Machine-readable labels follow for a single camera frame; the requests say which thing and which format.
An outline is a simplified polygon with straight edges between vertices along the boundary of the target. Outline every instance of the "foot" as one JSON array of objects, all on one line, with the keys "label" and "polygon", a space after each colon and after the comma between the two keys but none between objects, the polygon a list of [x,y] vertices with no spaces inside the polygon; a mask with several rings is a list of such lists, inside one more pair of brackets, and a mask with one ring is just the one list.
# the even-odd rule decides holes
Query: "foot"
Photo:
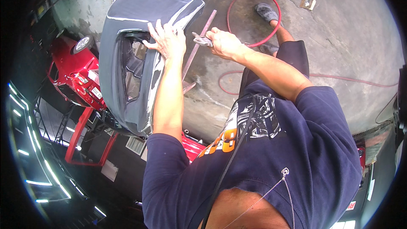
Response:
[{"label": "foot", "polygon": [[266,3],[258,3],[254,9],[267,23],[270,23],[271,20],[278,21],[278,14]]},{"label": "foot", "polygon": [[275,46],[274,44],[271,43],[263,43],[262,45],[259,46],[259,49],[262,53],[276,57],[277,52],[278,52],[278,46]]}]

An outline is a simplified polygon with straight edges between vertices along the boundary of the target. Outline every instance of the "car lift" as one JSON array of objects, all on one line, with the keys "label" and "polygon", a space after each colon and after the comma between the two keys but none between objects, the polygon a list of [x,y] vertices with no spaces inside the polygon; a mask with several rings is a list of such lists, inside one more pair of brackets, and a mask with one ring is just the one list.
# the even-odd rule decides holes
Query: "car lift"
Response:
[{"label": "car lift", "polygon": [[65,154],[65,161],[67,161],[68,163],[75,164],[75,165],[90,165],[90,166],[104,166],[105,165],[107,156],[109,155],[109,152],[112,149],[112,146],[113,146],[117,136],[119,135],[119,133],[114,133],[114,132],[112,133],[109,141],[107,142],[107,145],[102,154],[102,157],[100,158],[100,161],[98,163],[81,162],[81,161],[72,160],[79,137],[81,136],[82,130],[84,129],[86,122],[88,121],[93,110],[94,109],[91,107],[86,107],[84,110],[84,113],[82,113],[82,115],[79,117],[78,124],[75,127],[75,132],[72,135],[71,140],[69,141],[68,150],[66,151],[66,154]]}]

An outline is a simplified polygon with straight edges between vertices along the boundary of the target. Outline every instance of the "license plate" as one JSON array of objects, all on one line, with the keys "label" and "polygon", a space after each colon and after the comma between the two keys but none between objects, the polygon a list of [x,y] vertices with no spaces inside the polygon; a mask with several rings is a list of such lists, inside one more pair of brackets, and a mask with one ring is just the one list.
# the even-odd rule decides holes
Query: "license plate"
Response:
[{"label": "license plate", "polygon": [[94,87],[94,88],[92,89],[92,93],[93,93],[97,98],[99,98],[99,99],[102,98],[102,93],[99,91],[98,88]]}]

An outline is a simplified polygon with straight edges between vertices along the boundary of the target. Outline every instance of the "concrete floor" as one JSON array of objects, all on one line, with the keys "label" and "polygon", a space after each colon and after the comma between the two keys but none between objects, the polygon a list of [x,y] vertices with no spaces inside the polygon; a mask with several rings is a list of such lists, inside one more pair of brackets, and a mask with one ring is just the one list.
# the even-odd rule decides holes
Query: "concrete floor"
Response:
[{"label": "concrete floor", "polygon": [[[213,9],[218,11],[212,26],[226,27],[226,11],[232,0],[204,0],[206,5],[198,20],[186,31],[188,58],[194,43],[191,32],[200,33]],[[313,11],[299,7],[301,0],[276,0],[282,11],[284,27],[295,39],[304,40],[313,74],[329,74],[366,80],[384,85],[395,84],[403,64],[400,35],[384,0],[316,0]],[[253,10],[259,2],[271,0],[238,0],[231,10],[232,32],[242,42],[262,40],[272,30]],[[93,34],[98,41],[110,0],[61,0],[54,7],[59,25],[83,35]],[[277,44],[276,38],[271,42]],[[197,81],[185,95],[184,128],[207,143],[219,134],[236,95],[223,92],[219,76],[231,70],[242,70],[237,63],[213,56],[200,48],[186,76]],[[222,85],[238,92],[241,74],[225,76]],[[391,88],[329,78],[311,77],[314,85],[335,89],[352,134],[376,125],[376,116],[396,93]],[[378,121],[392,116],[389,106]]]}]

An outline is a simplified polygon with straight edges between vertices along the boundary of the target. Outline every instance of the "hand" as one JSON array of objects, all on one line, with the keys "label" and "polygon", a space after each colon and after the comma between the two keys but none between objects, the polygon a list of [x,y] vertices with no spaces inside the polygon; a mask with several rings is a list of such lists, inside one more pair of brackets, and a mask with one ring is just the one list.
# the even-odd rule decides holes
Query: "hand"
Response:
[{"label": "hand", "polygon": [[213,47],[210,47],[212,53],[223,59],[236,61],[236,55],[248,49],[236,35],[219,28],[212,28],[206,32],[206,37],[212,40]]},{"label": "hand", "polygon": [[155,24],[155,30],[151,23],[147,23],[151,37],[155,40],[154,44],[143,40],[144,45],[149,49],[158,50],[165,58],[165,67],[176,65],[182,67],[182,60],[186,51],[185,35],[181,28],[178,28],[177,34],[170,24],[164,24],[161,27],[161,20],[158,19]]}]

